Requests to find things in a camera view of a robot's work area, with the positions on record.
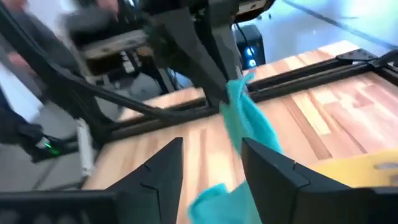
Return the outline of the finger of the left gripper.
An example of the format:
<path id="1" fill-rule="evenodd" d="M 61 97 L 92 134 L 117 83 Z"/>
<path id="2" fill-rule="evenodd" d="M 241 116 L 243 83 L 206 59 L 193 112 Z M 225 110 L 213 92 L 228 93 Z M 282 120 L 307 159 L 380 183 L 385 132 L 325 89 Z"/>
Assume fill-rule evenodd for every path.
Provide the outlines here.
<path id="1" fill-rule="evenodd" d="M 195 32 L 188 8 L 151 16 L 151 45 L 162 67 L 186 75 L 206 95 L 229 103 L 226 79 Z"/>
<path id="2" fill-rule="evenodd" d="M 231 26 L 208 26 L 208 46 L 210 55 L 221 70 L 226 81 L 238 80 L 242 76 L 238 48 L 233 37 Z"/>

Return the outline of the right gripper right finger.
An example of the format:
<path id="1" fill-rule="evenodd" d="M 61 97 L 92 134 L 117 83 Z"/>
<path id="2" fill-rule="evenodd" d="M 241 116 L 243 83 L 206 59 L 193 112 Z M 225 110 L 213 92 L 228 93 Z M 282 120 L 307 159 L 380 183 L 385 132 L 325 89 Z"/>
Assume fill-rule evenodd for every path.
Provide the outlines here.
<path id="1" fill-rule="evenodd" d="M 244 138 L 244 173 L 263 223 L 349 223 L 348 186 Z"/>

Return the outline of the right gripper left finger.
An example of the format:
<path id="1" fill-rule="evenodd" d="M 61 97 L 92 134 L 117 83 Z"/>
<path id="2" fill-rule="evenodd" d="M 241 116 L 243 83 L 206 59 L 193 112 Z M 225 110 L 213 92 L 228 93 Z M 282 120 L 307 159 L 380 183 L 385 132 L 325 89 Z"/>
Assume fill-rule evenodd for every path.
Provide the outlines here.
<path id="1" fill-rule="evenodd" d="M 175 224 L 183 180 L 183 138 L 171 140 L 108 189 L 118 193 L 116 223 Z"/>

